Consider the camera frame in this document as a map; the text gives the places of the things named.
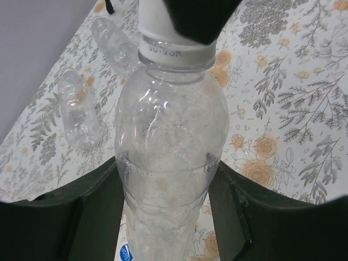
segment blue logo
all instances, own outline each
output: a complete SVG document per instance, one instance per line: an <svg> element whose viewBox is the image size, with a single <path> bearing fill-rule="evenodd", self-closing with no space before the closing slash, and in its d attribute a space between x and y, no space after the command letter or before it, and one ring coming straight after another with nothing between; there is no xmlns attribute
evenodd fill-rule
<svg viewBox="0 0 348 261"><path fill-rule="evenodd" d="M129 250L128 244L121 247L120 257L122 261L133 261L133 256Z"/></svg>

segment empty bottle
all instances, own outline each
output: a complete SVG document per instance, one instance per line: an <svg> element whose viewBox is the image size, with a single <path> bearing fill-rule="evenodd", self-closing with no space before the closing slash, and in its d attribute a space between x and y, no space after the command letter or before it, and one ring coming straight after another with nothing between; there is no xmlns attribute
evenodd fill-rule
<svg viewBox="0 0 348 261"><path fill-rule="evenodd" d="M91 30L99 49L117 75L128 78L141 65L137 47L115 23L97 17Z"/></svg>
<svg viewBox="0 0 348 261"><path fill-rule="evenodd" d="M140 0L137 69L116 108L115 158L134 260L184 261L228 132L225 96L207 71L216 43L177 35L162 0Z"/></svg>
<svg viewBox="0 0 348 261"><path fill-rule="evenodd" d="M100 143L102 133L94 99L85 80L67 68L58 81L58 97L67 143L76 149L90 150Z"/></svg>

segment gray wall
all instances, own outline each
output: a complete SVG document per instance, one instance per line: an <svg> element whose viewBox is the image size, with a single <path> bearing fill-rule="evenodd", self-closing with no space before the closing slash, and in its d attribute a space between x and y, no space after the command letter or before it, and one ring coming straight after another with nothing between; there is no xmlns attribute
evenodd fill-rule
<svg viewBox="0 0 348 261"><path fill-rule="evenodd" d="M0 143L97 0L0 0Z"/></svg>

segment white bottle cap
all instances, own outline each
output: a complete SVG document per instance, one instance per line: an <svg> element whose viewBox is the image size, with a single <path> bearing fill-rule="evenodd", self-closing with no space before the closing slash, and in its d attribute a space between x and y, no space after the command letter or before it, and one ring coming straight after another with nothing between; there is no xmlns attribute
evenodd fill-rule
<svg viewBox="0 0 348 261"><path fill-rule="evenodd" d="M168 50L158 45L152 45L141 38L140 53L156 63L171 66L194 66L205 64L215 57L216 42L209 46L201 45L182 37L174 30L163 0L139 0L138 27L143 36L163 42L163 47L165 43L181 45L179 50Z"/></svg>

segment tablecloth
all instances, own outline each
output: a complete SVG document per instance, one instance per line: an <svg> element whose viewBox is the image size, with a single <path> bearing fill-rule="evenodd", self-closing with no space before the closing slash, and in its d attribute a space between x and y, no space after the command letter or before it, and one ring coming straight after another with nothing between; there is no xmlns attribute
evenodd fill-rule
<svg viewBox="0 0 348 261"><path fill-rule="evenodd" d="M0 146L2 201L33 199L114 155L114 111L125 79L114 75L90 26L96 16L108 16L135 43L139 38L138 0L114 7L109 17L103 0L95 5ZM320 204L346 194L347 36L347 0L242 2L218 39L211 69L230 115L225 163L298 200ZM92 151L73 150L64 138L57 81L67 66L86 79L97 100L103 138ZM115 260L125 232L123 218ZM219 260L209 198L188 260Z"/></svg>

